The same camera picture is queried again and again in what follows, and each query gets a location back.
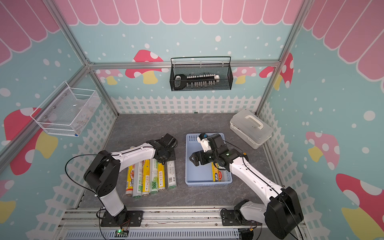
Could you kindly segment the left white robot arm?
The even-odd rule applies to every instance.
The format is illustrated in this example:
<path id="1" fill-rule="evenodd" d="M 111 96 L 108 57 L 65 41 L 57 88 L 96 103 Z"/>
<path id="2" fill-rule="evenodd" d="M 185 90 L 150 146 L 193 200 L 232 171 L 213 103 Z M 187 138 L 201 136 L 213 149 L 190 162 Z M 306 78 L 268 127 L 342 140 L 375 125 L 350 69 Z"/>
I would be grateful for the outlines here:
<path id="1" fill-rule="evenodd" d="M 112 217 L 120 216 L 126 207 L 116 190 L 119 173 L 144 160 L 156 159 L 161 164 L 174 161 L 177 145 L 176 138 L 166 134 L 132 149 L 112 153 L 100 151 L 86 170 L 84 180 L 95 191 L 107 213 Z"/>

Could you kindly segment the clear white wrap roll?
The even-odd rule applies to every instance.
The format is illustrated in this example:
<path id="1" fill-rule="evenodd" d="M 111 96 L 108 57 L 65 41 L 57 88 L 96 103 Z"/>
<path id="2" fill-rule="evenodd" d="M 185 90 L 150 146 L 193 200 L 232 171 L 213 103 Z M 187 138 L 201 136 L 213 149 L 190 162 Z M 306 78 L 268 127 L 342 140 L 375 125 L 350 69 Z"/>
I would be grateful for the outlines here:
<path id="1" fill-rule="evenodd" d="M 167 174 L 168 174 L 168 188 L 173 189 L 177 187 L 176 168 L 175 161 L 167 162 Z"/>

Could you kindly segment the blue plastic basket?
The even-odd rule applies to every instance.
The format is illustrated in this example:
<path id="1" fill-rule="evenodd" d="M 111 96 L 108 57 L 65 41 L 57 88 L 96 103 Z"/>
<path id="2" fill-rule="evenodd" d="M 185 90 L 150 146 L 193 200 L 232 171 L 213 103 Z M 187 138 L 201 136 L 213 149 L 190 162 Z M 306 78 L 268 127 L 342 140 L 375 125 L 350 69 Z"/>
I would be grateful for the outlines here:
<path id="1" fill-rule="evenodd" d="M 233 178 L 232 174 L 228 171 L 221 171 L 222 180 L 220 182 L 214 182 L 212 175 L 212 163 L 196 167 L 189 160 L 191 154 L 203 149 L 200 143 L 198 143 L 199 135 L 200 133 L 186 135 L 185 183 L 189 187 L 225 186 L 231 184 L 233 182 Z"/>

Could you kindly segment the yellow red wrap roll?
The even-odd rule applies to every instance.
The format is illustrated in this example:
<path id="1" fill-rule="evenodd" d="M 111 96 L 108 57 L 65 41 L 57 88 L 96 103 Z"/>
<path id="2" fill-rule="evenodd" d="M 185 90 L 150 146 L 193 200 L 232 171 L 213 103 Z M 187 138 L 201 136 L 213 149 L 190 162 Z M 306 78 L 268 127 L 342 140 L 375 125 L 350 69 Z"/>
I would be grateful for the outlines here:
<path id="1" fill-rule="evenodd" d="M 212 163 L 212 175 L 214 182 L 220 182 L 222 180 L 221 168 L 217 163 Z"/>

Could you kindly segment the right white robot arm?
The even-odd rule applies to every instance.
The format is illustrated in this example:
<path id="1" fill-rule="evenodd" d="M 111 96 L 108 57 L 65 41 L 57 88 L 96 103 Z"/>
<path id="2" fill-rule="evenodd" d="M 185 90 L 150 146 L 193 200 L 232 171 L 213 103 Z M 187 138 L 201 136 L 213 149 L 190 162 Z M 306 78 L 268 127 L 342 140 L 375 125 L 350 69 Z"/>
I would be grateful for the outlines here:
<path id="1" fill-rule="evenodd" d="M 217 163 L 242 180 L 263 201 L 263 205 L 251 201 L 237 204 L 236 212 L 246 221 L 266 225 L 271 233 L 283 240 L 304 219 L 298 194 L 291 187 L 283 188 L 269 180 L 248 161 L 248 156 L 237 147 L 228 148 L 221 135 L 202 133 L 197 138 L 202 150 L 190 155 L 195 165 Z"/>

